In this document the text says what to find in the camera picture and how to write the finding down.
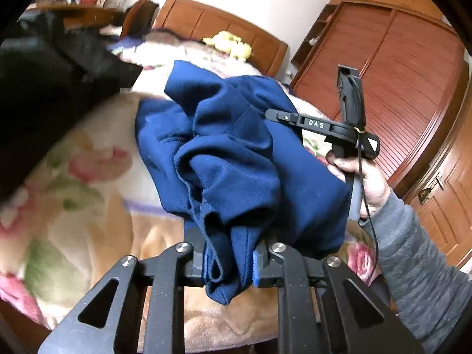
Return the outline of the grey sleeved right forearm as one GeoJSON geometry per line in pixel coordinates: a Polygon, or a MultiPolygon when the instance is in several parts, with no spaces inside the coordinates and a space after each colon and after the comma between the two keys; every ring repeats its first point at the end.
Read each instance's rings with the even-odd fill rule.
{"type": "Polygon", "coordinates": [[[446,263],[414,209],[395,193],[373,215],[373,226],[401,322],[426,353],[470,353],[471,278],[446,263]]]}

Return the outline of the right hand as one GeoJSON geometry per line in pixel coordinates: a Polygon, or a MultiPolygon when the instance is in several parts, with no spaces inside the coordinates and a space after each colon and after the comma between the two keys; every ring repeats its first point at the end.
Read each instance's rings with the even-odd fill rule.
{"type": "Polygon", "coordinates": [[[333,151],[326,154],[327,169],[339,180],[345,182],[348,173],[354,173],[363,178],[364,194],[367,205],[361,205],[360,216],[366,220],[368,214],[373,216],[385,205],[390,196],[390,187],[379,167],[373,162],[362,159],[359,168],[357,158],[336,158],[333,151]]]}

